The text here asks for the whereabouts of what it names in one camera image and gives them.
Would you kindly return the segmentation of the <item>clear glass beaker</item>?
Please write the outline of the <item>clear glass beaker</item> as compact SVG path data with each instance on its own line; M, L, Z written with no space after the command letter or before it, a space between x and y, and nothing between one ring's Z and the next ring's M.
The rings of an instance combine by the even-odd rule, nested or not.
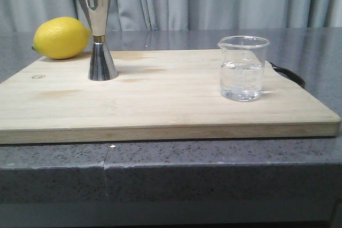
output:
M234 101L260 98L268 39L258 36L228 36L220 39L222 53L220 93Z

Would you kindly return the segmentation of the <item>steel double jigger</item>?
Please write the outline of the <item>steel double jigger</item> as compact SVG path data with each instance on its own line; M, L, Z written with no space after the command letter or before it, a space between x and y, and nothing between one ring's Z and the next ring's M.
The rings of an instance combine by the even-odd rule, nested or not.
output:
M108 81L116 78L113 58L106 45L107 17L111 0L78 0L93 36L92 56L88 78Z

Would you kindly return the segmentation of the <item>wooden cutting board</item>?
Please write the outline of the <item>wooden cutting board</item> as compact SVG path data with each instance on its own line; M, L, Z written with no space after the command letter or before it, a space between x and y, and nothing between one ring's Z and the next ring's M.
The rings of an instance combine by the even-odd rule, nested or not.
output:
M88 79L90 55L42 57L1 84L1 143L336 136L341 119L269 63L260 99L219 92L219 50L114 51L117 78Z

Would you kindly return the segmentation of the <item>yellow lemon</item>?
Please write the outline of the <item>yellow lemon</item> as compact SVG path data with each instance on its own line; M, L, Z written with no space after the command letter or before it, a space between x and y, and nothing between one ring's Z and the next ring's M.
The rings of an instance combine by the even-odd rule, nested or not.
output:
M78 19L59 17L41 24L34 35L33 49L52 59L67 59L88 45L91 31Z

